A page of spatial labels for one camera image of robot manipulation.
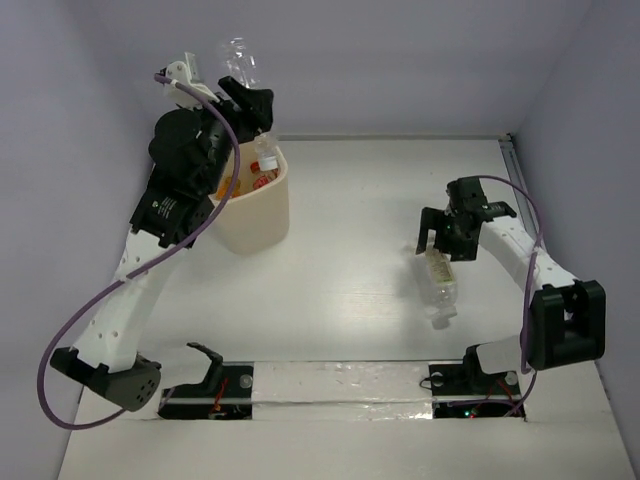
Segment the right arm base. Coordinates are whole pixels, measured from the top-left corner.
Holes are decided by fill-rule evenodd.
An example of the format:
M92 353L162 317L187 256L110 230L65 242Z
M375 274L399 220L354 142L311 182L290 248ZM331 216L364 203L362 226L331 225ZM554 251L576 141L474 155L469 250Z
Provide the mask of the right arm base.
M419 386L432 395L434 419L525 417L515 371L487 374L477 347L468 347L460 361L431 363Z

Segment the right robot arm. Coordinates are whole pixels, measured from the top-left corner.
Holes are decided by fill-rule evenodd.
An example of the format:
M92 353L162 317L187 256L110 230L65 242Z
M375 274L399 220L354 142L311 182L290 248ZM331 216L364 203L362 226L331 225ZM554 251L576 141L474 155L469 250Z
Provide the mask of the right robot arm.
M462 384L482 392L498 373L523 374L595 361L606 349L606 293L595 280L581 280L561 267L530 235L516 211L491 202L481 177L448 183L448 204L425 207L420 214L417 254L430 248L452 262L476 260L488 252L523 293L520 332L471 348L474 358L460 368Z

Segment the clear bottle white cap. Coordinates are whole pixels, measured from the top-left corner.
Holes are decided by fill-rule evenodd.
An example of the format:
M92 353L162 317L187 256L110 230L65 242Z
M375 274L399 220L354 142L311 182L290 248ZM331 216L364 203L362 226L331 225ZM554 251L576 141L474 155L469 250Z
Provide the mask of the clear bottle white cap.
M228 74L249 89L262 89L253 51L242 37L235 37L219 46L221 60ZM261 172L275 171L278 166L277 137L271 131L254 140L254 149Z

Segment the orange juice bottle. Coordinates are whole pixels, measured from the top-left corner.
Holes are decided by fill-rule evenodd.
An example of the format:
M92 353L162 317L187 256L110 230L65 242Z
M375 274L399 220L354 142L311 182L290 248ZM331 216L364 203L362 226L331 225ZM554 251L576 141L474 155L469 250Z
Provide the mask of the orange juice bottle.
M215 198L217 200L222 199L228 191L231 191L232 198L239 197L241 195L241 181L237 180L236 182L233 182L233 178L231 176L226 176L219 185Z

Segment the red label cola bottle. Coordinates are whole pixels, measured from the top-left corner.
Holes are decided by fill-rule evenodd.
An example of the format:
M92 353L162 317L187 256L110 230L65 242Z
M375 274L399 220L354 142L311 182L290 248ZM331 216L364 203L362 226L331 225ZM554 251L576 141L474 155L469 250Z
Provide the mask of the red label cola bottle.
M250 164L251 173L254 176L252 187L253 190L258 190L272 181L276 180L279 175L279 169L273 170L261 170L258 161L254 161Z

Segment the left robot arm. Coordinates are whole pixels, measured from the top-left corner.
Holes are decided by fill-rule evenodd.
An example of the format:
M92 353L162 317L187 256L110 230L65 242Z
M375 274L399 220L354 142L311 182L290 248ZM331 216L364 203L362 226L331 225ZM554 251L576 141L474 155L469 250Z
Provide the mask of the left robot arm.
M148 153L152 171L130 219L123 257L105 292L82 307L95 315L70 346L52 343L39 369L52 367L118 406L141 409L160 385L161 366L138 343L181 254L222 212L213 202L229 161L240 174L240 147L271 130L274 93L247 88L231 76L216 99L159 74L157 82L183 94L156 122Z

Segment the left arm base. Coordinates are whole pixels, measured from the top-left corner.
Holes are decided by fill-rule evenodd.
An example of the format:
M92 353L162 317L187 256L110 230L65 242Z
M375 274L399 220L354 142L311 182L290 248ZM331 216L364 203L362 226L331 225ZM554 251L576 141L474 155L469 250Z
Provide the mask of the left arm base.
M184 383L164 389L157 414L164 420L251 420L254 364L231 362L209 347L189 342L203 353L208 369L198 383Z

